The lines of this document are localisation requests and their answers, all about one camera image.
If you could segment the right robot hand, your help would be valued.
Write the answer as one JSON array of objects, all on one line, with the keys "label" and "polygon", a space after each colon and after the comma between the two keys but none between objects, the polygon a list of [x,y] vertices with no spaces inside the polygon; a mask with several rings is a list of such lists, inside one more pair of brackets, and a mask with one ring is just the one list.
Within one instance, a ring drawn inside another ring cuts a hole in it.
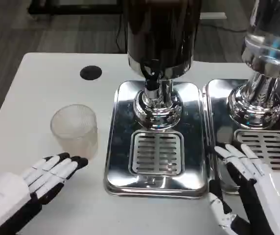
[{"label": "right robot hand", "polygon": [[280,235],[280,172],[264,163],[246,144],[237,149],[231,144],[215,146],[218,157],[226,163],[247,220],[233,213],[224,201],[218,180],[209,182],[210,208],[226,235]]}]

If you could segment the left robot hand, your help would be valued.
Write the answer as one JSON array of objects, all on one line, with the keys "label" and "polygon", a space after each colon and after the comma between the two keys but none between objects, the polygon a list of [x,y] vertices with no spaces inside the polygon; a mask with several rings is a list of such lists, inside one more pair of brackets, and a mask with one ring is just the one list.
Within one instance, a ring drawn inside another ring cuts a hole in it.
[{"label": "left robot hand", "polygon": [[16,235],[50,203],[88,159],[64,152],[40,159],[17,175],[0,176],[0,235]]}]

